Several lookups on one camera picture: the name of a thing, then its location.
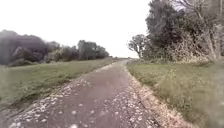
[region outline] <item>green grass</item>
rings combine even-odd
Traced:
[[[76,78],[118,59],[72,61],[24,67],[0,67],[0,108],[19,108]]]
[[[155,95],[201,128],[224,127],[224,65],[147,64],[132,62],[128,69]]]

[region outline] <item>treeline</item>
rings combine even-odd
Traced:
[[[105,48],[95,42],[81,40],[76,46],[61,46],[45,42],[33,35],[19,35],[13,31],[0,32],[0,64],[19,66],[52,61],[90,60],[108,57]]]
[[[167,61],[216,61],[224,55],[222,0],[152,0],[148,35],[128,44],[140,58]]]

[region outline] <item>white sky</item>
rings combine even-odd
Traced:
[[[112,56],[136,57],[127,43],[146,34],[150,0],[0,0],[0,30],[73,46],[94,41]]]

